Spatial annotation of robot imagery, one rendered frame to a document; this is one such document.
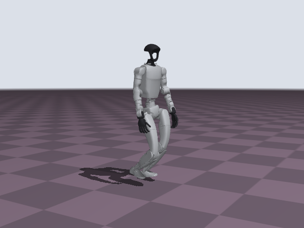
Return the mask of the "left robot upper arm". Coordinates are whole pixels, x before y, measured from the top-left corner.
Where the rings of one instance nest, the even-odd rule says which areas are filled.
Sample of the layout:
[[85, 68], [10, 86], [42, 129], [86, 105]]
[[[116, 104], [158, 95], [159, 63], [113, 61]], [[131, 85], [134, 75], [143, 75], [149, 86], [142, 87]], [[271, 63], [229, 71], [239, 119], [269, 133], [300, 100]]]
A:
[[170, 90], [169, 88], [166, 86], [167, 85], [167, 78], [166, 78], [166, 68], [161, 67], [162, 68], [162, 76], [161, 76], [161, 94], [165, 95], [165, 94], [169, 94]]

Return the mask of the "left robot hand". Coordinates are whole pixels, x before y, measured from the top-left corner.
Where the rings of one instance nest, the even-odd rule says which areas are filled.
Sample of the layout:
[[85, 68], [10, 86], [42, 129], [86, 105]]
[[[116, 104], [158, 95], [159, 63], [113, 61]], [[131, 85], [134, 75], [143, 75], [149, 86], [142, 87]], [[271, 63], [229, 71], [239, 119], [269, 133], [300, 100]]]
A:
[[175, 114], [176, 113], [175, 108], [172, 107], [171, 109], [172, 109], [172, 112], [170, 113], [171, 114], [171, 119], [172, 119], [172, 126], [171, 126], [171, 128], [175, 128], [178, 125], [178, 117]]

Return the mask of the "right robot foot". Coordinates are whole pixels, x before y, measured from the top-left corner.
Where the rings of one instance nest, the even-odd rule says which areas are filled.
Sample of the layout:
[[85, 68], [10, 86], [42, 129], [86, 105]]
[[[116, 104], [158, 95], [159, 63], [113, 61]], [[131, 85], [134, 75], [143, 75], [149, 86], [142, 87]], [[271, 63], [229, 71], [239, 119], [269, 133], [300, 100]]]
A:
[[139, 179], [145, 179], [145, 175], [140, 170], [133, 170], [133, 167], [130, 168], [130, 173]]

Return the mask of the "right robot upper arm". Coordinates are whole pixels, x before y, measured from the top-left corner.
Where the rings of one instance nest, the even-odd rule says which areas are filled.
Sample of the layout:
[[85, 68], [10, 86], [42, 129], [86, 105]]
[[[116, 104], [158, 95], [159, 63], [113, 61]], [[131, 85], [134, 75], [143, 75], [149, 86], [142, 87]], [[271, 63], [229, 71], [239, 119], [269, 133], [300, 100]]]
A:
[[[133, 91], [135, 89], [139, 89], [142, 83], [142, 76], [145, 74], [145, 67], [137, 67], [134, 69], [134, 82], [133, 82]], [[140, 90], [140, 96], [142, 96], [143, 92]]]

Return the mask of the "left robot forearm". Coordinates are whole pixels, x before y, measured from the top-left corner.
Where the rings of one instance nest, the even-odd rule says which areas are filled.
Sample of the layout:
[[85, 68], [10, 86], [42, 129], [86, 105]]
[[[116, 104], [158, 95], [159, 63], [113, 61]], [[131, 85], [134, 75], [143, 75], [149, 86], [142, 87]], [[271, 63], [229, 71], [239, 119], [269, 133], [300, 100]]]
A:
[[[172, 101], [172, 99], [171, 99], [171, 94], [170, 94], [170, 92], [169, 92], [169, 94], [167, 94], [167, 95], [164, 96], [164, 99], [165, 99], [165, 101], [166, 101], [168, 110], [169, 110], [169, 112], [171, 113], [171, 112], [172, 112], [172, 109], [171, 109], [171, 108], [174, 107], [174, 104], [173, 104], [173, 101]], [[175, 107], [174, 107], [174, 108], [175, 108]]]

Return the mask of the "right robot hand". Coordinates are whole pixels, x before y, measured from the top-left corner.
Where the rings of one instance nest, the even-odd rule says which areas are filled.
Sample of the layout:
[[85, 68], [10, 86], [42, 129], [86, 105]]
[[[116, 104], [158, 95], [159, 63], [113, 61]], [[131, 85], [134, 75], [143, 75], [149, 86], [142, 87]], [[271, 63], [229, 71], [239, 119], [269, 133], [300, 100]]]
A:
[[[137, 117], [137, 119], [139, 119], [139, 121], [138, 121], [139, 131], [140, 131], [141, 133], [147, 133], [146, 131], [150, 132], [150, 131], [147, 129], [146, 125], [148, 125], [149, 127], [151, 127], [151, 126], [150, 126], [150, 125], [146, 122], [146, 120], [144, 119], [144, 113], [143, 113], [143, 111], [141, 111], [141, 114], [142, 114], [141, 117]], [[146, 130], [145, 130], [145, 129], [146, 129]]]

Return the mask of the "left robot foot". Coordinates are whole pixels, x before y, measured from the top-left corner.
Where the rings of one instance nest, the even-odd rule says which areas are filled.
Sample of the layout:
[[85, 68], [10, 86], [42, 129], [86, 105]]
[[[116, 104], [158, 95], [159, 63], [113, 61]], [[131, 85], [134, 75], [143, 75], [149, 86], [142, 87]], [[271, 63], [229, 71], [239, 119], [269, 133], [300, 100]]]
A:
[[154, 173], [154, 172], [151, 172], [149, 170], [143, 172], [141, 171], [143, 175], [145, 175], [145, 177], [154, 177], [154, 176], [157, 176], [158, 174], [157, 173]]

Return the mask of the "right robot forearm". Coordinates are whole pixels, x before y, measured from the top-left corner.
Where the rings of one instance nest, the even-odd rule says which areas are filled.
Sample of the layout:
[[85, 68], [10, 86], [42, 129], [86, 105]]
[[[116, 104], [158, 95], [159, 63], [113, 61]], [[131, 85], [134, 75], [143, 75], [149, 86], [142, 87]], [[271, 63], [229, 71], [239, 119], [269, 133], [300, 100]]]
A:
[[142, 106], [142, 98], [140, 97], [140, 90], [135, 89], [133, 91], [133, 100], [135, 101], [135, 106], [136, 106], [136, 114], [138, 117], [141, 117], [141, 111], [143, 111], [143, 106]]

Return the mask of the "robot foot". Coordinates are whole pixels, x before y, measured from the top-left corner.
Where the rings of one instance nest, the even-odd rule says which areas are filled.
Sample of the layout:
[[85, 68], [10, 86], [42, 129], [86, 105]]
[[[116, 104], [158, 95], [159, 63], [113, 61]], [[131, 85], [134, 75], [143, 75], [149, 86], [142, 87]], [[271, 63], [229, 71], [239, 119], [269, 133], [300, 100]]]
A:
[[145, 179], [145, 175], [140, 170], [133, 170], [133, 167], [130, 168], [130, 173], [139, 179]]
[[154, 173], [154, 172], [151, 172], [149, 170], [143, 172], [141, 171], [143, 175], [145, 175], [145, 177], [154, 177], [154, 176], [157, 176], [158, 174], [157, 173]]

